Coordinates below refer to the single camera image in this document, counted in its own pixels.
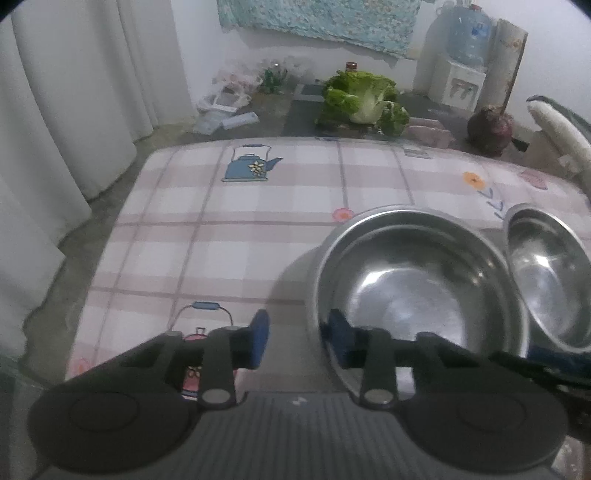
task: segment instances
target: tablecloth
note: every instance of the tablecloth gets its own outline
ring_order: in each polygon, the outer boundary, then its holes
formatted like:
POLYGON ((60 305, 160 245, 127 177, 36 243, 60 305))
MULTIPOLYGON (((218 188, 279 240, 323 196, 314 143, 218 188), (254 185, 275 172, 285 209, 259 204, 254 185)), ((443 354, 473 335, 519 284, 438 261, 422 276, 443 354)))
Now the tablecloth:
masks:
MULTIPOLYGON (((444 211, 500 229, 528 202, 568 223, 591 248, 591 209, 574 185, 453 150, 317 138, 257 138, 159 150, 146 162, 88 292, 67 370, 71 378, 163 332, 194 300, 219 302, 239 325, 261 308, 271 331, 248 390, 338 388, 311 354, 304 290, 314 250, 339 223, 383 205, 444 211), (282 160, 267 181, 222 181, 238 153, 282 160)), ((189 309, 175 325, 228 324, 189 309)))

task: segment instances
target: orange flower print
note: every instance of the orange flower print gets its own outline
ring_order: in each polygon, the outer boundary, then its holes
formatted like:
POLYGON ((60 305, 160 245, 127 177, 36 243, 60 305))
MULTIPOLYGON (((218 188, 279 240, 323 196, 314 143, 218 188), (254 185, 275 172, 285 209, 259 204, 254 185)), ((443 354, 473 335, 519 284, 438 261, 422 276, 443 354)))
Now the orange flower print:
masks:
POLYGON ((348 208, 338 208, 333 212, 333 220, 339 223, 345 223, 354 217, 354 213, 348 208))
POLYGON ((484 180, 480 178, 477 174, 472 173, 471 171, 464 172, 464 181, 471 187, 474 187, 476 190, 482 190, 486 187, 486 183, 484 180))

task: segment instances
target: beetroot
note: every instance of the beetroot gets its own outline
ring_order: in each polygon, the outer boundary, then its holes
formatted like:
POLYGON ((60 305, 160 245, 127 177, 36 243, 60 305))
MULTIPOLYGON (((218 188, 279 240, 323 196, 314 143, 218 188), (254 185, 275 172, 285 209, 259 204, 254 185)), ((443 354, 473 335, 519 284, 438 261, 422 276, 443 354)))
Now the beetroot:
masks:
POLYGON ((496 108, 484 107, 468 121, 468 140, 483 155, 501 155, 512 136, 513 117, 496 108))

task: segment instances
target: metal bowl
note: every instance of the metal bowl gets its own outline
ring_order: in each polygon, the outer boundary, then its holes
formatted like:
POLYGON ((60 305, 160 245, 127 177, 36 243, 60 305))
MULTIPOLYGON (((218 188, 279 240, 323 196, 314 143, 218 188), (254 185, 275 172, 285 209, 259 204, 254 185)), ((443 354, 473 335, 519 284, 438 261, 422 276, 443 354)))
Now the metal bowl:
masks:
POLYGON ((507 258, 531 316, 562 350, 591 351, 591 262, 560 219, 515 205, 505 217, 507 258))
MULTIPOLYGON (((505 258, 444 213, 408 206, 362 213, 327 237, 313 265, 307 315, 319 350, 319 323, 338 308, 352 325, 398 339, 434 332, 472 352, 527 352, 527 313, 505 258)), ((332 364, 358 394, 359 372, 332 364)), ((401 393, 412 393, 410 372, 398 374, 401 393)))

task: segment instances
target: plastic bag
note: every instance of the plastic bag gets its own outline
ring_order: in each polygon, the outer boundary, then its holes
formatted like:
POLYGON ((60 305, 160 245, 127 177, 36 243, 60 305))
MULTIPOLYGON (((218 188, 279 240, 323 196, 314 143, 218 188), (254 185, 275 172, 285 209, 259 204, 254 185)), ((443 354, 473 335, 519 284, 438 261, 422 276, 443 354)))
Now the plastic bag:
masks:
POLYGON ((231 116, 232 113, 220 110, 211 110, 206 113, 201 113, 195 119, 193 133, 211 135, 220 127, 223 120, 230 118, 231 116))
POLYGON ((212 83, 215 86, 224 85, 250 95, 262 83, 261 73, 262 70, 259 68, 252 69, 245 63, 234 62, 220 69, 212 83))
POLYGON ((236 113, 239 108, 251 102, 251 96, 247 95, 241 87, 231 88, 228 85, 219 85, 216 91, 208 93, 199 100, 195 107, 197 110, 236 113))
POLYGON ((283 61, 283 66, 297 83, 314 83, 313 63, 309 58, 290 55, 283 61))
POLYGON ((287 79, 287 70, 279 60, 263 60, 259 64, 262 72, 261 91, 282 93, 287 79))

